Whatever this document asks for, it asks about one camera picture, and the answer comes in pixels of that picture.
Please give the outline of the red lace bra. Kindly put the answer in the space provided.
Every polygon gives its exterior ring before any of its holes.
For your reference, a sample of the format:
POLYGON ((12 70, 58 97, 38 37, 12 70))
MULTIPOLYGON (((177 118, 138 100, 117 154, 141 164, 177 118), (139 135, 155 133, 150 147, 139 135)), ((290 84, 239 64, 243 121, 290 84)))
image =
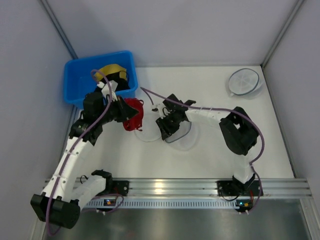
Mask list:
POLYGON ((138 111, 133 118, 122 123, 124 129, 128 132, 137 130, 142 132, 144 117, 144 101, 137 98, 125 98, 124 101, 132 108, 138 111))

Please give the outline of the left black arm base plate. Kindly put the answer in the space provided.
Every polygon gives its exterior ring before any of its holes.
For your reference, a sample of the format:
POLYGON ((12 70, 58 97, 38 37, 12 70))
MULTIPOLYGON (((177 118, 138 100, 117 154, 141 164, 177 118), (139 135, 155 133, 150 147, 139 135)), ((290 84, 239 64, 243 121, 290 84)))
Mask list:
POLYGON ((129 192, 129 181, 127 180, 106 180, 105 189, 98 194, 98 196, 119 194, 127 196, 129 192))

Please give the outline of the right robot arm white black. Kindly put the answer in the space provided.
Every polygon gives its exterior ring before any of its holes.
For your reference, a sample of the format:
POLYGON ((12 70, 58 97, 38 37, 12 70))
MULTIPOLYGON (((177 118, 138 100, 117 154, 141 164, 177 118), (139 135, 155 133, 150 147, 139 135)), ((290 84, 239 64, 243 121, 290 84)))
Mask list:
POLYGON ((195 103, 190 99, 182 102, 175 94, 163 98, 159 118, 155 120, 161 139, 166 141, 175 135, 184 122, 217 128, 235 156, 231 186, 239 194, 246 192, 258 176, 253 163, 265 147, 261 130, 242 107, 210 108, 195 106, 195 103))

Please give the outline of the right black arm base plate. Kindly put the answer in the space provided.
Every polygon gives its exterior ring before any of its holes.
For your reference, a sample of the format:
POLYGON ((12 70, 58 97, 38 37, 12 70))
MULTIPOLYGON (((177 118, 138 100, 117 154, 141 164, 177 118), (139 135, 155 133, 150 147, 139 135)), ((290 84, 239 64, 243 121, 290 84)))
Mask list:
POLYGON ((254 197, 264 195, 258 180, 248 181, 245 184, 236 179, 219 180, 217 182, 218 195, 220 197, 249 197, 251 193, 254 197))

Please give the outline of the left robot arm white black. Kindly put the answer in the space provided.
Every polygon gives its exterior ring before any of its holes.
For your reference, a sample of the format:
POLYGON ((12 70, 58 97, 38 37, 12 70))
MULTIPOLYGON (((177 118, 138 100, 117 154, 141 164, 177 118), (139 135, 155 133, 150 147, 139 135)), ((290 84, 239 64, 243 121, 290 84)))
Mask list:
POLYGON ((79 187, 75 183, 79 171, 103 132, 103 125, 110 122, 123 124, 126 131, 142 127, 144 116, 143 101, 137 98, 116 96, 109 99, 101 92, 92 92, 83 100, 80 118, 71 126, 67 144, 61 160, 51 179, 40 194, 34 194, 30 204, 38 219, 49 225, 71 229, 77 223, 83 208, 92 200, 112 197, 109 203, 117 209, 129 187, 128 181, 120 185, 112 174, 104 170, 94 170, 79 187))

